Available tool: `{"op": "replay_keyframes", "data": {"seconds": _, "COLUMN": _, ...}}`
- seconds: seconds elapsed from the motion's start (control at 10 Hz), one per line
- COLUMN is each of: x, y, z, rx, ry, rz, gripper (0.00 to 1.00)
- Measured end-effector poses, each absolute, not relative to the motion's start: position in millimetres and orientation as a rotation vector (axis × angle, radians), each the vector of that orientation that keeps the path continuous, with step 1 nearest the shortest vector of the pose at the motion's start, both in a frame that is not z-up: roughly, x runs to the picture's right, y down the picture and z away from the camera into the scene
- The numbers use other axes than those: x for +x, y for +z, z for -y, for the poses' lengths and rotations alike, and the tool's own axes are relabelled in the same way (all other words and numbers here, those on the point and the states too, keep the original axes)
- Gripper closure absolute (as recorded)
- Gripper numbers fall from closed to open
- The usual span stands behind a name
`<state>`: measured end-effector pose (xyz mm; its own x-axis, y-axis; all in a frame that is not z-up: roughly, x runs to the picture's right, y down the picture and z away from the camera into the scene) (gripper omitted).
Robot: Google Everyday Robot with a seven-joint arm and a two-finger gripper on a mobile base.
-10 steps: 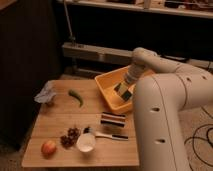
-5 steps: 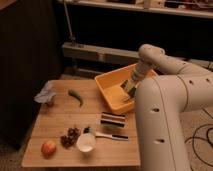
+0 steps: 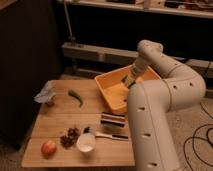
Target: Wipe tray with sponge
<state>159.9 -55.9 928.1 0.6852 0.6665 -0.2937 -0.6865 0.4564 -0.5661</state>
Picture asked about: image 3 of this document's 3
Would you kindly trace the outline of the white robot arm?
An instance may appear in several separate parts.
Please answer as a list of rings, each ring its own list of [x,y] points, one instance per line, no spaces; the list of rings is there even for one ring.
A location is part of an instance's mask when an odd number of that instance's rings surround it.
[[[136,171],[182,171],[166,113],[200,102],[206,91],[205,81],[191,67],[165,55],[159,43],[142,40],[138,53],[131,74],[138,76],[151,66],[161,78],[134,84],[128,91]]]

